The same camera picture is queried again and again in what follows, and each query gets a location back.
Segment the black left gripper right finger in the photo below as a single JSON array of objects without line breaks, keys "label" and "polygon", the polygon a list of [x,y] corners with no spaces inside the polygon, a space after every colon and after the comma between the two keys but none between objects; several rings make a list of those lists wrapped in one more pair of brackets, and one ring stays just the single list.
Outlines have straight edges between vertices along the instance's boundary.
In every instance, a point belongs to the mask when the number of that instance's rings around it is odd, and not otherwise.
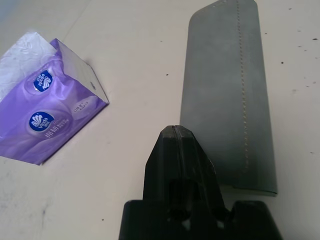
[{"label": "black left gripper right finger", "polygon": [[196,185],[198,195],[196,201],[205,204],[208,211],[216,218],[227,217],[228,210],[225,207],[213,163],[190,130],[177,125],[176,136],[181,157],[182,177]]}]

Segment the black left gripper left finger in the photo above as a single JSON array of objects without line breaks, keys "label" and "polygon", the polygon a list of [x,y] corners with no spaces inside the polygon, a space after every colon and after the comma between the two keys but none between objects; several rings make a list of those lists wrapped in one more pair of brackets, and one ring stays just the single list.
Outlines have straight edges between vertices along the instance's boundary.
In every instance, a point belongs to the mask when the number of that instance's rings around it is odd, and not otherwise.
[{"label": "black left gripper left finger", "polygon": [[168,125],[160,133],[145,165],[143,200],[181,200],[181,125]]}]

